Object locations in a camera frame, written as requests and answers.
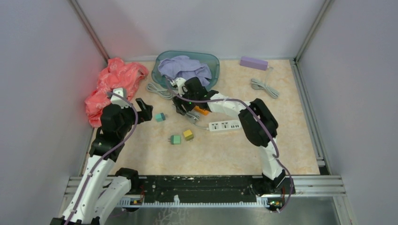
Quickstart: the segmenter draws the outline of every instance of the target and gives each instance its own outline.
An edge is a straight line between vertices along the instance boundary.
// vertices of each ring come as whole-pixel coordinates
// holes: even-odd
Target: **power outlet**
[[[209,130],[212,132],[232,131],[242,128],[242,124],[238,120],[226,120],[209,123]]]

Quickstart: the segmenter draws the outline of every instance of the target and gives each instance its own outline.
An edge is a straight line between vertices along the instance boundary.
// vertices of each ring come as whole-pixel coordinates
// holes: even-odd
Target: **gray floor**
[[[115,209],[112,215],[120,213]],[[260,208],[139,209],[110,217],[106,225],[338,225],[332,198],[293,198],[281,214]]]

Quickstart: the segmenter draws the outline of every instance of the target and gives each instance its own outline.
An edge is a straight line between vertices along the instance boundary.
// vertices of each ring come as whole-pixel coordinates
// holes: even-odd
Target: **white power strip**
[[[242,128],[242,124],[238,120],[226,120],[209,123],[209,130],[212,132],[232,131]]]

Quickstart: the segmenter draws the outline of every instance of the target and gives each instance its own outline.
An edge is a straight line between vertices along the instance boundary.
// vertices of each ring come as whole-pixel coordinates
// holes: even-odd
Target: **white wall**
[[[110,57],[295,57],[324,0],[79,0]]]
[[[336,1],[300,63],[360,225],[397,224],[398,1]]]
[[[68,1],[0,3],[0,224],[49,224],[90,140],[104,61]]]

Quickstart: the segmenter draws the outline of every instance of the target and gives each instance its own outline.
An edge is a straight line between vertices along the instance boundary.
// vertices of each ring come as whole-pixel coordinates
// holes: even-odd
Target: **teal cube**
[[[155,115],[155,120],[157,122],[162,122],[166,119],[166,116],[163,113],[159,113]]]
[[[170,143],[172,145],[174,144],[181,144],[181,136],[180,135],[172,135],[170,137]]]

